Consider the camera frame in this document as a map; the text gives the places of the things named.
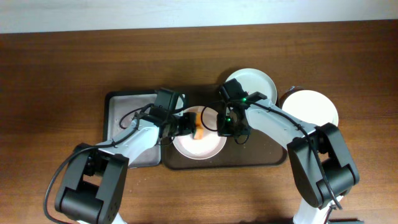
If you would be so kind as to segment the green orange sponge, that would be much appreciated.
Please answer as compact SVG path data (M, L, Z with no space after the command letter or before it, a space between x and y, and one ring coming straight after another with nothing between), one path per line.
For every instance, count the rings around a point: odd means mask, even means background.
M204 128L201 122L201 114L195 114L195 130L193 132L193 139L194 140L201 140L204 136Z

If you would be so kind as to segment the pink white plate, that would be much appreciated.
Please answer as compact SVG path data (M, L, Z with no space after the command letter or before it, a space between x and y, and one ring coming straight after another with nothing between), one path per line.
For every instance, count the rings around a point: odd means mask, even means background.
M203 106L192 106L186 109L185 112L201 114L203 109ZM174 147L183 156L194 160L209 159L217 155L226 144L226 137L218 136L216 131L206 129L203 123L202 126L204 128L204 136L201 140L194 140L193 134L178 136L174 139Z

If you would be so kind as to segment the white front plate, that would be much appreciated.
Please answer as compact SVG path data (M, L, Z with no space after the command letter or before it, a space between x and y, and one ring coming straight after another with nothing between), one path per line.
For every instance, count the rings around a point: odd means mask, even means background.
M313 90L298 90L285 93L280 106L288 114L307 123L323 126L332 123L338 126L336 106L322 93Z

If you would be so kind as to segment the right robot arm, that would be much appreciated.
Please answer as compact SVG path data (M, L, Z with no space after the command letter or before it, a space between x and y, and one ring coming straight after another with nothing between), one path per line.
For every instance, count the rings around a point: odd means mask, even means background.
M235 78L219 92L224 108L217 116L218 135L238 139L255 129L281 145L302 196L293 223L329 223L332 211L342 208L340 200L359 183L358 168L338 127L302 121L266 95L248 94Z

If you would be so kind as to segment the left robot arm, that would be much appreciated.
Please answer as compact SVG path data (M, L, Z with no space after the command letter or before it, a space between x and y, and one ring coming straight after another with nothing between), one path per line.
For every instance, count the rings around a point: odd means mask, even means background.
M81 143L60 166L65 169L55 209L79 223L123 223L119 214L127 170L144 151L163 138L196 130L197 116L146 106L124 131L94 146Z

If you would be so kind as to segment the large brown serving tray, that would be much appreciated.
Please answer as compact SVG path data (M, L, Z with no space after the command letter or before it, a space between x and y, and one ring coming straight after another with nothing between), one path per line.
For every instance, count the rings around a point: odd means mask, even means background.
M211 106L220 111L221 104L212 102L221 99L216 85L180 86L173 89L188 96L189 106ZM235 143L228 138L217 155L204 160L194 160L183 156L174 145L162 147L161 162L171 170L217 169L247 166L279 166L287 158L287 151L264 133L253 129L248 141L241 144L244 138Z

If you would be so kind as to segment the small soapy water tray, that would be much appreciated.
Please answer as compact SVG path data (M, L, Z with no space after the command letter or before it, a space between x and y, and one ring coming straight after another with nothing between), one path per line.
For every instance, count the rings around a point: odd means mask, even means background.
M160 162L159 155L155 157L155 161L143 161L147 152L154 150L160 154L160 142L163 140L159 137L160 125L172 115L154 106L156 96L156 91L134 95L134 100L141 105L126 114L121 114L121 110L127 108L126 105L109 101L111 106L116 107L106 115L109 119L104 134L106 140L97 144L102 156L114 157L120 154L127 160L129 169L156 166Z

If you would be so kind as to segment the pale green plate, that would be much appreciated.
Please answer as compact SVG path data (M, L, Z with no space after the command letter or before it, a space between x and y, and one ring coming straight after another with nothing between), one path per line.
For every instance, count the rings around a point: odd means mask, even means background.
M249 95L258 91L266 95L273 104L277 102L277 88L273 80L266 73L254 68L243 68L233 72L226 79L226 82L234 78Z

